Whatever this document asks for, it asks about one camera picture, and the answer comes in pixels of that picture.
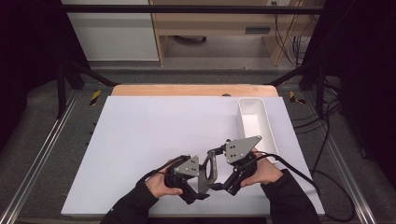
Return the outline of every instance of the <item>forearm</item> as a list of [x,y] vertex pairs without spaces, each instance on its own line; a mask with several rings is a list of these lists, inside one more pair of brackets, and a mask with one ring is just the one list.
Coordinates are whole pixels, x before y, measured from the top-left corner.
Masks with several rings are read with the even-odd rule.
[[262,184],[274,223],[320,223],[314,205],[288,170],[275,182]]
[[128,194],[119,199],[102,219],[101,224],[121,224],[148,222],[149,209],[158,202],[144,182],[136,185]]

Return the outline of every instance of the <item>black metal pole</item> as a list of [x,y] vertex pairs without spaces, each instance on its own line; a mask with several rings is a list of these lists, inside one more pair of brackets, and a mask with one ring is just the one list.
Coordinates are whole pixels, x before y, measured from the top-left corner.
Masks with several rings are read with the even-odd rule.
[[84,66],[82,66],[78,63],[75,63],[75,62],[69,62],[69,63],[74,69],[78,70],[79,72],[85,73],[86,75],[88,75],[90,77],[93,77],[94,79],[102,82],[103,84],[105,84],[107,86],[114,87],[114,86],[120,85],[120,83],[110,81],[107,78],[101,77],[99,74],[94,73],[91,70],[91,68],[84,67]]
[[292,77],[298,76],[298,75],[302,74],[303,72],[306,72],[308,69],[311,69],[312,64],[314,64],[313,61],[314,60],[304,63],[300,67],[297,67],[294,70],[289,71],[286,75],[284,75],[280,78],[277,78],[276,80],[274,80],[270,83],[263,84],[263,85],[278,86],[278,85],[282,84],[283,82],[291,79]]
[[289,14],[321,15],[339,8],[323,7],[245,7],[245,6],[147,6],[147,5],[48,5],[44,9],[74,13],[216,13],[216,14]]

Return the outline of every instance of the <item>white plastic tray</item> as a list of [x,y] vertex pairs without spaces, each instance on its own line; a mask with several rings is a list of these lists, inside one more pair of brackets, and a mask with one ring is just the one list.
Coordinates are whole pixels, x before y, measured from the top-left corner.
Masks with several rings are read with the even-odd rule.
[[[238,101],[238,128],[241,138],[261,135],[262,140],[257,144],[259,151],[278,155],[271,125],[265,110],[264,100],[261,98],[241,98]],[[267,158],[276,163],[273,157]]]

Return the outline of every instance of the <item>human hand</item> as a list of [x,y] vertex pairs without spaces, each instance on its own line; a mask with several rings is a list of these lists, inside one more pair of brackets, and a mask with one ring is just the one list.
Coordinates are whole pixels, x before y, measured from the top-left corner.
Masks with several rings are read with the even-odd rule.
[[[257,152],[256,148],[251,149],[251,151]],[[254,153],[256,157],[260,157],[261,153]],[[257,170],[254,175],[244,179],[241,182],[241,188],[250,186],[256,183],[268,184],[276,182],[283,175],[279,169],[277,169],[267,158],[263,158],[257,161]]]
[[152,175],[147,181],[146,186],[148,187],[151,194],[156,198],[161,198],[164,195],[179,195],[183,193],[182,189],[168,188],[165,186],[164,179],[166,170],[171,166],[169,164],[163,168],[159,173]]

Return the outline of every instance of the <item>wooden table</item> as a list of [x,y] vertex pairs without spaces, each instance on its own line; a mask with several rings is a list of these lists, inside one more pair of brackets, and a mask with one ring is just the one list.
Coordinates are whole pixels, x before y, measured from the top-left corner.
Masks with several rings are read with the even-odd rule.
[[274,86],[263,85],[119,85],[113,96],[278,96]]

